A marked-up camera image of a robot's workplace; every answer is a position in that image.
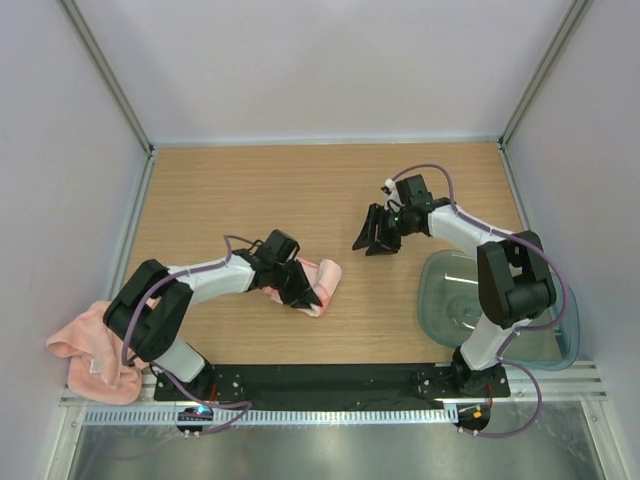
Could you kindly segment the pink rabbit pattern towel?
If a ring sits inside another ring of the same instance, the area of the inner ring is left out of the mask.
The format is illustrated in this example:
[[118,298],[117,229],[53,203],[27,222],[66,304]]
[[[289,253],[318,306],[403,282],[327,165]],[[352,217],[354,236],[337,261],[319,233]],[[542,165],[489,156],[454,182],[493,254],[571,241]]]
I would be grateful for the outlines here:
[[[310,317],[321,317],[328,309],[331,299],[341,281],[342,269],[341,267],[330,259],[323,259],[319,263],[319,291],[322,295],[323,306],[310,306],[309,308],[292,308],[298,310]],[[263,288],[262,292],[265,293],[271,300],[278,304],[284,305],[280,300],[279,291],[273,288]]]

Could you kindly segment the plain pink towel pile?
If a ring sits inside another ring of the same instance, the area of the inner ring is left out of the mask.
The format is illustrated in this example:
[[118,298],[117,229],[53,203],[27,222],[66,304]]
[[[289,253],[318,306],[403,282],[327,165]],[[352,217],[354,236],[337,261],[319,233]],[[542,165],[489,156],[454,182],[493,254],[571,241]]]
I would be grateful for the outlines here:
[[103,321],[109,306],[104,300],[93,303],[45,345],[54,356],[70,360],[67,385],[74,394],[104,404],[128,405],[141,393],[147,364],[139,359],[132,367],[122,363],[123,341]]

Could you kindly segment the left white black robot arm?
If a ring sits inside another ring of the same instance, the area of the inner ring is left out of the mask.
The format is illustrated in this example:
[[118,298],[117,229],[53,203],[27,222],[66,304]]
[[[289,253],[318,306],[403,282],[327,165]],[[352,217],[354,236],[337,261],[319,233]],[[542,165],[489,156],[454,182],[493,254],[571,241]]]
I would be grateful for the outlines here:
[[155,365],[177,379],[191,400],[212,386],[206,358],[179,332],[188,310],[218,297],[270,289],[295,309],[321,308],[323,302],[294,255],[232,251],[226,258],[182,267],[155,259],[143,262],[109,305],[104,323],[123,342],[121,361]]

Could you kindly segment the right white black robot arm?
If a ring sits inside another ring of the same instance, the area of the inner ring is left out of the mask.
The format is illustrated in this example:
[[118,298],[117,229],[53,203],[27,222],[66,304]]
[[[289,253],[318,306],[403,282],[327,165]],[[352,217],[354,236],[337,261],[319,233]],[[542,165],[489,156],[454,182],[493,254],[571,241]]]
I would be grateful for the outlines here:
[[511,341],[556,301],[540,239],[529,230],[495,229],[442,198],[413,206],[370,204],[352,249],[363,249],[367,256],[396,254],[404,236],[418,233],[445,240],[476,262],[482,314],[454,351],[450,382],[461,395],[477,395],[495,375]]

